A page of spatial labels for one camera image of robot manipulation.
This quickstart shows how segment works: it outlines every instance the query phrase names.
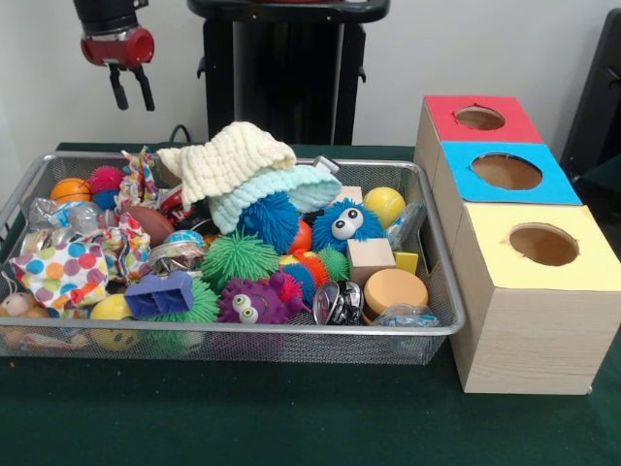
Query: googly eye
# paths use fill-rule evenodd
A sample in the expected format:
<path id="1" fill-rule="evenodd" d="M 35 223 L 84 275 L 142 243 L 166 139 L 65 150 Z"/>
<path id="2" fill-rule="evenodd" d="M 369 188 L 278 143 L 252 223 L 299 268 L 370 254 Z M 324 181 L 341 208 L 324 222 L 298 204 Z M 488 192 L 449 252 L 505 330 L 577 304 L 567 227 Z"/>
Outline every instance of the googly eye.
<path id="1" fill-rule="evenodd" d="M 349 220 L 356 229 L 360 228 L 365 221 L 362 212 L 358 209 L 347 209 L 339 218 Z"/>
<path id="2" fill-rule="evenodd" d="M 259 313 L 254 308 L 245 308 L 240 312 L 240 321 L 242 323 L 255 323 L 258 318 Z"/>
<path id="3" fill-rule="evenodd" d="M 249 296 L 245 294 L 236 294 L 233 296 L 233 309 L 236 313 L 241 313 L 245 308 L 251 307 L 252 302 Z"/>
<path id="4" fill-rule="evenodd" d="M 348 240 L 356 232 L 356 226 L 348 219 L 337 218 L 332 223 L 332 236 L 337 240 Z"/>

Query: wire mesh basket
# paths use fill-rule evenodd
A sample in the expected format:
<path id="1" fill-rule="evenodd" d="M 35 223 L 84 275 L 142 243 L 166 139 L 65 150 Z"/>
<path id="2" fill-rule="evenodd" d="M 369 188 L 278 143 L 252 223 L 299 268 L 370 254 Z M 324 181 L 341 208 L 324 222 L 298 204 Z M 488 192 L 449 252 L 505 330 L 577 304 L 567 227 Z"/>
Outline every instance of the wire mesh basket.
<path id="1" fill-rule="evenodd" d="M 390 186 L 407 202 L 425 203 L 427 220 L 420 231 L 409 234 L 404 250 L 417 252 L 421 258 L 416 275 L 429 290 L 429 307 L 441 326 L 318 326 L 308 313 L 286 325 L 0 317 L 3 334 L 16 332 L 65 342 L 41 349 L 22 338 L 19 345 L 0 344 L 0 356 L 427 364 L 446 336 L 464 324 L 459 288 L 427 178 L 418 166 L 408 162 L 338 162 L 341 170 L 337 178 L 343 185 L 360 185 L 363 192 Z M 6 272 L 8 258 L 18 255 L 28 231 L 27 212 L 32 200 L 49 197 L 53 186 L 64 178 L 88 178 L 94 168 L 103 164 L 121 167 L 125 159 L 112 153 L 57 152 L 32 164 L 0 212 L 0 225 L 4 225 L 0 231 L 0 261 Z M 153 172 L 160 182 L 157 170 Z M 8 285 L 1 282 L 0 300 L 8 294 Z"/>

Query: green spiky ball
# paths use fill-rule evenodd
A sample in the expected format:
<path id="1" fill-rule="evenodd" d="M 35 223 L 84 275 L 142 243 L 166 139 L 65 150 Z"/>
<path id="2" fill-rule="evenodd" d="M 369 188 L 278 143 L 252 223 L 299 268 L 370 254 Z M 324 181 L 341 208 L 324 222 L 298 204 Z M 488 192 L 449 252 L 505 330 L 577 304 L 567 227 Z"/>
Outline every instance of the green spiky ball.
<path id="1" fill-rule="evenodd" d="M 256 235 L 245 236 L 236 230 L 213 242 L 201 269 L 203 280 L 219 293 L 231 279 L 268 279 L 278 270 L 278 255 Z"/>
<path id="2" fill-rule="evenodd" d="M 349 261 L 343 253 L 328 246 L 317 254 L 326 266 L 331 280 L 334 282 L 349 280 Z"/>
<path id="3" fill-rule="evenodd" d="M 151 322 L 171 323 L 209 323 L 215 322 L 220 309 L 217 305 L 217 295 L 200 279 L 192 281 L 192 296 L 194 305 L 187 313 L 173 313 L 163 316 L 145 318 Z M 154 348 L 169 357 L 179 357 L 192 351 L 203 342 L 202 332 L 186 332 L 174 330 L 151 330 L 148 339 Z"/>

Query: blue fuzzy ball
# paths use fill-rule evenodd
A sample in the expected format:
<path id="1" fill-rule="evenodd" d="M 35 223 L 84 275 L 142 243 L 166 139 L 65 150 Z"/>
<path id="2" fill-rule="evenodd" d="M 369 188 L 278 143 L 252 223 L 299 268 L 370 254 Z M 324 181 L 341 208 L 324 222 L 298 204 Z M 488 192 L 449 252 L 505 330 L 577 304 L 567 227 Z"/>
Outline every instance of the blue fuzzy ball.
<path id="1" fill-rule="evenodd" d="M 298 234 L 298 212 L 284 192 L 277 192 L 246 207 L 238 227 L 285 254 Z"/>
<path id="2" fill-rule="evenodd" d="M 101 191 L 93 195 L 93 202 L 97 204 L 102 211 L 113 211 L 116 207 L 116 202 L 114 201 L 116 195 L 118 195 L 117 190 Z"/>
<path id="3" fill-rule="evenodd" d="M 347 231 L 343 231 L 340 238 L 333 234 L 333 225 L 339 220 L 347 224 Z M 362 204 L 356 204 L 350 199 L 335 202 L 332 207 L 326 209 L 323 216 L 314 221 L 312 226 L 312 249 L 323 250 L 331 246 L 335 250 L 345 253 L 347 250 L 347 240 L 365 241 L 372 238 L 384 238 L 386 233 L 381 226 L 381 221 L 376 214 L 371 212 Z"/>
<path id="4" fill-rule="evenodd" d="M 317 290 L 311 272 L 302 264 L 289 264 L 282 267 L 282 273 L 302 284 L 302 300 L 307 306 L 312 306 L 312 297 Z"/>

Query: wooden cube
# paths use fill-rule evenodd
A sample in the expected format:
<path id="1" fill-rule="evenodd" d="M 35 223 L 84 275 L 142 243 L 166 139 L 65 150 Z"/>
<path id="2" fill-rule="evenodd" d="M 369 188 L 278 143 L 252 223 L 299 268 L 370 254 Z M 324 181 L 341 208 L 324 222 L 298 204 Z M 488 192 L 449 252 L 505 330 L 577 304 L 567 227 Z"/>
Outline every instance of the wooden cube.
<path id="1" fill-rule="evenodd" d="M 395 268 L 395 257 L 385 238 L 347 240 L 347 259 L 352 282 L 364 287 L 369 277 L 383 269 Z"/>
<path id="2" fill-rule="evenodd" d="M 452 255 L 464 201 L 582 205 L 544 144 L 442 143 L 434 199 Z"/>
<path id="3" fill-rule="evenodd" d="M 464 391 L 590 391 L 621 323 L 621 264 L 588 208 L 466 204 L 453 264 Z"/>
<path id="4" fill-rule="evenodd" d="M 362 200 L 363 200 L 362 188 L 360 186 L 343 186 L 343 189 L 341 190 L 341 194 L 339 194 L 335 198 L 332 204 L 334 204 L 335 202 L 343 201 L 345 199 L 350 199 L 356 204 L 362 204 Z"/>
<path id="5" fill-rule="evenodd" d="M 431 186 L 443 142 L 541 143 L 541 136 L 515 97 L 427 95 L 418 126 L 414 161 Z"/>

